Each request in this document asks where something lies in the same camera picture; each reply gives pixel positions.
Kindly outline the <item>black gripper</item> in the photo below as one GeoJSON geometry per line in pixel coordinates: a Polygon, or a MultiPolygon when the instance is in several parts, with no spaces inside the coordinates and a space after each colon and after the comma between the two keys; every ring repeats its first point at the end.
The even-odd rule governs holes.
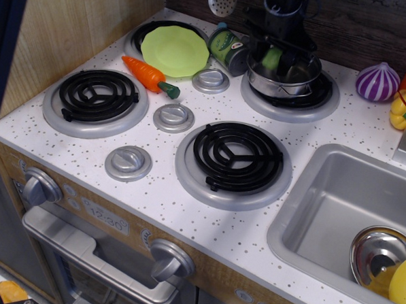
{"type": "MultiPolygon", "coordinates": [[[[289,14],[272,14],[265,8],[247,7],[242,11],[244,25],[249,32],[248,64],[250,67],[261,65],[269,68],[266,59],[271,46],[280,49],[297,49],[301,52],[315,52],[318,47],[304,28],[306,9],[298,9],[289,14]]],[[[293,77],[293,67],[297,63],[298,52],[285,50],[282,52],[275,81],[290,82],[293,77]]]]}

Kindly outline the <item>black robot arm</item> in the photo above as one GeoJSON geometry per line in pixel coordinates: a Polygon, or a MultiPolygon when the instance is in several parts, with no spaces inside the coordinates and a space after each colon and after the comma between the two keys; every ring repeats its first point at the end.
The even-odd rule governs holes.
{"type": "Polygon", "coordinates": [[[282,55],[275,66],[278,75],[285,76],[299,59],[317,50],[317,45],[304,28],[309,0],[263,0],[263,6],[243,11],[250,33],[252,58],[261,62],[271,46],[282,55]]]}

